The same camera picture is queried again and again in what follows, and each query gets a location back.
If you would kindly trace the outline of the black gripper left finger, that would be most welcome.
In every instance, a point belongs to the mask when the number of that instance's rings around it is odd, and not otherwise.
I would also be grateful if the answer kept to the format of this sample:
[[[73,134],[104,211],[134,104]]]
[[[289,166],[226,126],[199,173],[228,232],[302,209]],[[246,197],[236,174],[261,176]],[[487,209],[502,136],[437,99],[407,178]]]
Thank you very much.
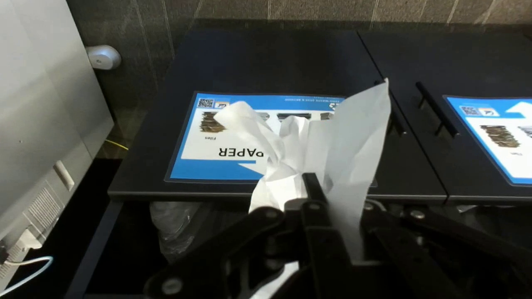
[[[146,299],[249,299],[297,259],[296,212],[259,207],[153,274]]]

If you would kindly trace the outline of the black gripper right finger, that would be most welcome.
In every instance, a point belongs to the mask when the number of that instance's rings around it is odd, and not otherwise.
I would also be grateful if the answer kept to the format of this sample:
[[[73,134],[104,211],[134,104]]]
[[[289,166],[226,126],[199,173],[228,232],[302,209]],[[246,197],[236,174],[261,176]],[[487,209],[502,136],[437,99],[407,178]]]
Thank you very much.
[[[414,299],[532,299],[530,251],[420,206],[362,212],[365,256]]]

